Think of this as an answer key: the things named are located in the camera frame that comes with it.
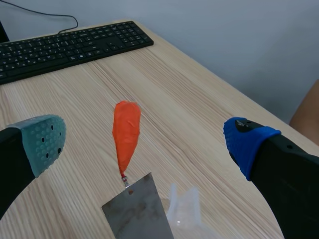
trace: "skin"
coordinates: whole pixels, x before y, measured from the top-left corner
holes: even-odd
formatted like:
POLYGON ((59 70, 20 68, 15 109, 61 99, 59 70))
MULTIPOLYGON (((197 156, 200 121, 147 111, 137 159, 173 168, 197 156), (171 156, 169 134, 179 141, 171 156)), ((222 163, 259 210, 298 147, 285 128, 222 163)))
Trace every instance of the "skin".
POLYGON ((319 145, 319 80, 298 107, 290 126, 319 145))

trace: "metal plate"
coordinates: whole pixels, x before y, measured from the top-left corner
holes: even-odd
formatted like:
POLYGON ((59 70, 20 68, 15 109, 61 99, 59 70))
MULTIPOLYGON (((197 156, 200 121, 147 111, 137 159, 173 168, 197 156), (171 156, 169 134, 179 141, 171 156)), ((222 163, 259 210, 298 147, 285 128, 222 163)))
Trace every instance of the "metal plate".
POLYGON ((116 239, 173 239, 151 173, 106 203, 102 210, 116 239))

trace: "orange deflated balloon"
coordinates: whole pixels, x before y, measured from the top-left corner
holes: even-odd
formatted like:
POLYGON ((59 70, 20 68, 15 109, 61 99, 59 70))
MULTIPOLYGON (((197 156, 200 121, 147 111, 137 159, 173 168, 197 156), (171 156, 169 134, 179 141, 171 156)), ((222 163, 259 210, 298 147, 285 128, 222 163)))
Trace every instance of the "orange deflated balloon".
POLYGON ((113 137, 122 177, 128 167, 140 134, 141 110, 137 103, 121 101, 114 109, 113 137))

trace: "cable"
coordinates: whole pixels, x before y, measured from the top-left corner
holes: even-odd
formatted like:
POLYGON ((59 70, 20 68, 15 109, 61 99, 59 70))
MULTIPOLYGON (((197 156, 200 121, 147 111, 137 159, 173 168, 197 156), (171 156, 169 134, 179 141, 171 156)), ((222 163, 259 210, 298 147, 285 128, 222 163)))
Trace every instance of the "cable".
POLYGON ((67 28, 67 29, 64 29, 64 30, 62 30, 62 31, 59 31, 58 34, 60 34, 61 32, 67 31, 67 30, 76 29, 76 28, 78 27, 78 25, 79 25, 78 20, 77 20, 74 16, 71 16, 71 15, 43 13, 43 12, 39 12, 39 11, 33 11, 33 10, 30 10, 30 9, 26 9, 26 8, 24 8, 24 7, 15 5, 15 4, 10 3, 10 2, 7 2, 7 1, 0 0, 0 2, 3 2, 3 3, 6 3, 6 4, 9 4, 9 5, 12 5, 12 6, 21 8, 21 9, 26 10, 26 11, 34 12, 34 13, 37 13, 37 14, 42 14, 42 15, 47 15, 47 16, 66 16, 66 17, 71 17, 71 18, 73 18, 73 19, 76 21, 76 26, 75 26, 75 27, 67 28))

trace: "white wall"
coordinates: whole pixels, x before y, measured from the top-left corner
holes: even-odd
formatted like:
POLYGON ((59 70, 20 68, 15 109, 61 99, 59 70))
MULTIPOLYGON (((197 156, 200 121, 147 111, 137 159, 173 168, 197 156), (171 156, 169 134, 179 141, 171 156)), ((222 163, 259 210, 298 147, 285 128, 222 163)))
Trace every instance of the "white wall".
MULTIPOLYGON (((319 78, 318 0, 11 2, 80 26, 134 18, 286 122, 319 78)), ((1 2, 0 20, 11 40, 74 24, 1 2)))

